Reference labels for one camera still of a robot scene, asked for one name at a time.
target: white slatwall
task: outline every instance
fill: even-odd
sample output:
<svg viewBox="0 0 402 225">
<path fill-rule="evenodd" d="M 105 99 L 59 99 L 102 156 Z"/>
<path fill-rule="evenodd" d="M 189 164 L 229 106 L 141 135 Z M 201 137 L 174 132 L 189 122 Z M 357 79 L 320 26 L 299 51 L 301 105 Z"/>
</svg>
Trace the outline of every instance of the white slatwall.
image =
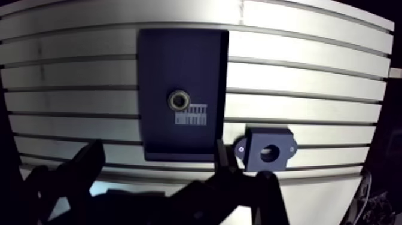
<svg viewBox="0 0 402 225">
<path fill-rule="evenodd" d="M 382 100 L 385 92 L 385 82 L 308 69 L 228 63 L 227 70 L 228 88 L 371 100 Z M 135 60 L 54 63 L 3 69 L 1 72 L 5 88 L 137 84 Z M 248 74 L 248 79 L 244 79 L 244 74 Z"/>
<path fill-rule="evenodd" d="M 10 111 L 138 114 L 136 91 L 11 92 L 5 100 Z M 226 94 L 225 117 L 229 118 L 373 123 L 379 113 L 377 104 Z"/>
<path fill-rule="evenodd" d="M 106 172 L 207 178 L 211 163 L 144 160 L 137 145 L 136 38 L 142 28 L 227 29 L 225 144 L 247 126 L 288 125 L 301 148 L 288 170 L 276 174 L 291 224 L 339 224 L 358 175 L 286 180 L 360 172 L 385 92 L 393 22 L 320 0 L 247 0 L 242 9 L 231 0 L 59 1 L 0 8 L 0 73 L 23 163 L 56 166 L 85 140 L 100 138 L 113 163 Z M 41 7 L 48 3 L 55 4 Z M 104 191 L 110 184 L 96 185 Z M 180 187 L 129 188 L 174 193 Z"/>
</svg>

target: barcode label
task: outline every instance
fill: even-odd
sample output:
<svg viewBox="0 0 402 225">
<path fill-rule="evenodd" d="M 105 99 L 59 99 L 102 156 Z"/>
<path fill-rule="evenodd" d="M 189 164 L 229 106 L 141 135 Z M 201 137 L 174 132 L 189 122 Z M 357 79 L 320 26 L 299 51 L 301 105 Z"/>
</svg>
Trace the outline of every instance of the barcode label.
<svg viewBox="0 0 402 225">
<path fill-rule="evenodd" d="M 183 112 L 175 113 L 176 125 L 206 126 L 207 104 L 190 104 Z"/>
</svg>

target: cable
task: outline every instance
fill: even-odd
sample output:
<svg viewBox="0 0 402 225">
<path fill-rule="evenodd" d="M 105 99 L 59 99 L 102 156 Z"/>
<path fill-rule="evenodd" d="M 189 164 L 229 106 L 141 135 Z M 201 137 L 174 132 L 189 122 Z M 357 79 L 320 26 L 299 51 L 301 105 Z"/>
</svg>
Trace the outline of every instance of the cable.
<svg viewBox="0 0 402 225">
<path fill-rule="evenodd" d="M 366 198 L 364 199 L 363 206 L 361 207 L 361 209 L 360 209 L 359 213 L 357 214 L 356 219 L 355 219 L 355 221 L 353 222 L 352 225 L 356 225 L 356 224 L 357 224 L 357 221 L 358 221 L 359 218 L 361 217 L 361 214 L 363 214 L 364 208 L 366 207 L 367 202 L 369 201 L 371 183 L 372 183 L 373 179 L 372 179 L 371 173 L 370 173 L 369 171 L 367 171 L 367 174 L 368 174 L 368 178 L 369 178 L 369 179 L 368 179 L 368 180 L 369 180 L 369 181 L 368 181 L 368 184 L 369 184 L 369 185 L 368 185 L 368 188 L 367 188 Z"/>
</svg>

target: circular hole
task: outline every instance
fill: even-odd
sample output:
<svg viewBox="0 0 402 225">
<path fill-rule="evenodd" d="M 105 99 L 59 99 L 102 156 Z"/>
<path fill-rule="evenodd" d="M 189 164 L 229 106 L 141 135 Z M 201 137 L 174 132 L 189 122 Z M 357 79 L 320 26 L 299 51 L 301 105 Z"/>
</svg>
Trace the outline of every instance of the circular hole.
<svg viewBox="0 0 402 225">
<path fill-rule="evenodd" d="M 169 96 L 169 107 L 174 111 L 183 111 L 190 105 L 190 96 L 182 90 L 177 90 Z"/>
<path fill-rule="evenodd" d="M 183 95 L 174 96 L 173 104 L 178 108 L 182 108 L 185 105 L 185 98 L 183 97 Z"/>
<path fill-rule="evenodd" d="M 275 145 L 268 145 L 261 150 L 261 159 L 264 162 L 270 163 L 279 157 L 279 148 Z"/>
</svg>

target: bracket hole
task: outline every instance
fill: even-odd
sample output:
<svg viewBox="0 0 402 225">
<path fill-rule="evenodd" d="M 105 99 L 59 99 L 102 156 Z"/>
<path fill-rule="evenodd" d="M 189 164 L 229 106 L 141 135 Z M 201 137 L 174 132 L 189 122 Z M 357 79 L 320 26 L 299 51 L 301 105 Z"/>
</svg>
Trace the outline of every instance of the bracket hole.
<svg viewBox="0 0 402 225">
<path fill-rule="evenodd" d="M 270 163 L 279 157 L 279 153 L 279 148 L 276 145 L 268 145 L 261 150 L 261 159 L 266 163 Z"/>
</svg>

